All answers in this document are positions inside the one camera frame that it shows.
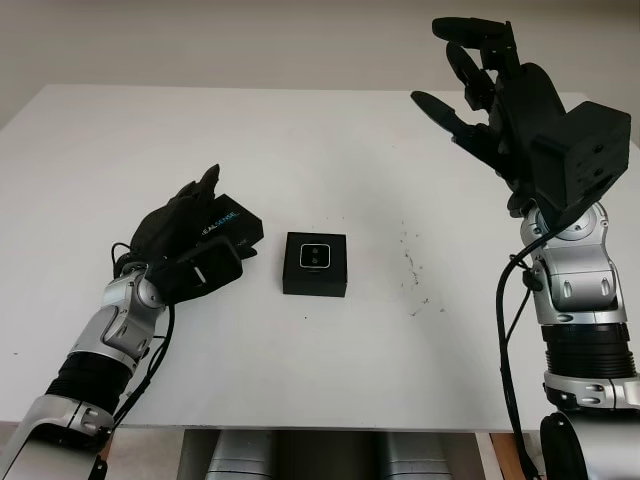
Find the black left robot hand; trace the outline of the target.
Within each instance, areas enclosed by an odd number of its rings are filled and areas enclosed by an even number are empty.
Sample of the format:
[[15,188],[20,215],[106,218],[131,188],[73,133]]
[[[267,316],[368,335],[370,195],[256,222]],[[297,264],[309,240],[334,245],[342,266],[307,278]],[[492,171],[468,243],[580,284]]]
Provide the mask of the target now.
[[164,206],[147,214],[131,239],[132,258],[154,263],[194,248],[211,216],[219,175],[216,164],[199,181],[183,186]]

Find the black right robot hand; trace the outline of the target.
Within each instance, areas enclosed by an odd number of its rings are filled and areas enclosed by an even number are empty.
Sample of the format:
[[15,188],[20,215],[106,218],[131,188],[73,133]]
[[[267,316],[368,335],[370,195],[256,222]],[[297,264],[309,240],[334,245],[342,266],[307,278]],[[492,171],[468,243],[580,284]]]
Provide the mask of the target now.
[[489,166],[511,190],[507,210],[525,216],[534,204],[531,141],[566,110],[547,73],[522,64],[512,25],[461,17],[432,21],[433,34],[447,42],[447,60],[472,110],[488,113],[486,124],[467,124],[437,97],[414,91],[411,99],[452,141]]

